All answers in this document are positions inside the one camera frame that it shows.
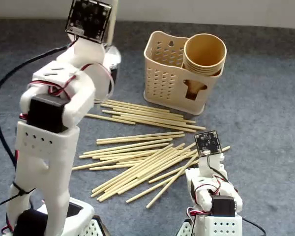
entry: circuit board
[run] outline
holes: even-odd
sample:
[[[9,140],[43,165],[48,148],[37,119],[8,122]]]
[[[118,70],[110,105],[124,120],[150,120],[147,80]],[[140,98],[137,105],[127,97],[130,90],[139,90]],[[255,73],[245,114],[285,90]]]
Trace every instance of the circuit board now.
[[[222,152],[217,131],[209,131],[195,135],[199,156],[214,155]]]
[[[65,31],[102,43],[112,6],[94,0],[73,0]]]

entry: stack of paper cups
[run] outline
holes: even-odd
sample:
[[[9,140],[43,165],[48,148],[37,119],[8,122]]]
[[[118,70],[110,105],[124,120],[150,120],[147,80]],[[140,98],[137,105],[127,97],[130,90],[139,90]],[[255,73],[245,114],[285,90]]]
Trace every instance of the stack of paper cups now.
[[[183,66],[187,70],[204,76],[217,75],[224,66],[226,46],[215,35],[197,34],[187,40],[184,46]],[[197,94],[205,85],[197,81],[186,81],[189,92]]]

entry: floor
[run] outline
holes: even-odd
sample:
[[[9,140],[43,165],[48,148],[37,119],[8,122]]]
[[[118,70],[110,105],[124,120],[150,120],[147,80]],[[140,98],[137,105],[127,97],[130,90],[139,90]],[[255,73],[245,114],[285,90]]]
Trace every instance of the floor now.
[[[62,20],[0,20],[0,78],[20,62],[68,43],[64,25]],[[147,104],[143,99],[143,50],[155,30],[181,36],[209,32],[225,41],[228,56],[224,74],[203,114],[187,117],[208,130],[217,129],[222,146],[232,146],[225,154],[224,164],[243,198],[240,215],[264,226],[270,236],[295,236],[295,29],[118,22],[114,42],[121,51],[122,66],[113,99]],[[2,88],[0,119],[11,147],[20,96],[32,73],[53,58],[27,66]],[[91,112],[100,113],[99,107]],[[169,131],[95,119],[83,119],[79,127],[77,155],[96,149],[97,138]],[[188,134],[177,142],[192,141],[193,135]],[[76,158],[74,164],[87,162]],[[175,182],[149,210],[145,206],[156,192],[125,203],[147,189],[148,184],[103,203],[90,198],[91,189],[120,171],[73,172],[71,196],[92,204],[112,235],[174,236],[191,205],[185,179]],[[0,202],[7,198],[13,177],[13,167],[0,143]],[[35,194],[33,199],[39,207],[41,195]],[[0,206],[0,228],[4,217],[5,207]],[[244,224],[243,235],[261,233]]]

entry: plastic basket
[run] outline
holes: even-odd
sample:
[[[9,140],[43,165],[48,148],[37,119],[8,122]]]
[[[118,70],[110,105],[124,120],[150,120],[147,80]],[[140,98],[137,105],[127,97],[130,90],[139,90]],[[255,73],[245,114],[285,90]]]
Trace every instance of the plastic basket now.
[[[175,37],[161,31],[151,34],[144,51],[146,59],[145,100],[199,115],[205,106],[218,77],[202,76],[182,68],[183,48],[188,38]],[[198,81],[206,85],[195,100],[186,98],[188,86],[186,80]]]

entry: robotic arm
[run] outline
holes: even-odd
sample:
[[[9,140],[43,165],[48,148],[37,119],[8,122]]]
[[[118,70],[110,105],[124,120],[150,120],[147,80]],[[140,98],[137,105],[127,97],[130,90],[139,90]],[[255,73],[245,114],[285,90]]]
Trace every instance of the robotic arm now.
[[[242,199],[227,180],[227,172],[216,131],[195,136],[199,167],[186,170],[187,186],[193,207],[187,209],[190,223],[185,222],[178,236],[242,236]]]
[[[74,0],[66,29],[74,35],[71,47],[36,71],[21,97],[24,121],[17,124],[18,160],[6,201],[7,235],[108,235],[93,207],[71,198],[68,186],[80,132],[77,125],[94,100],[112,93],[116,79],[112,75],[117,76],[113,70],[121,62],[117,48],[111,46],[117,3]],[[36,188],[45,204],[29,209]]]

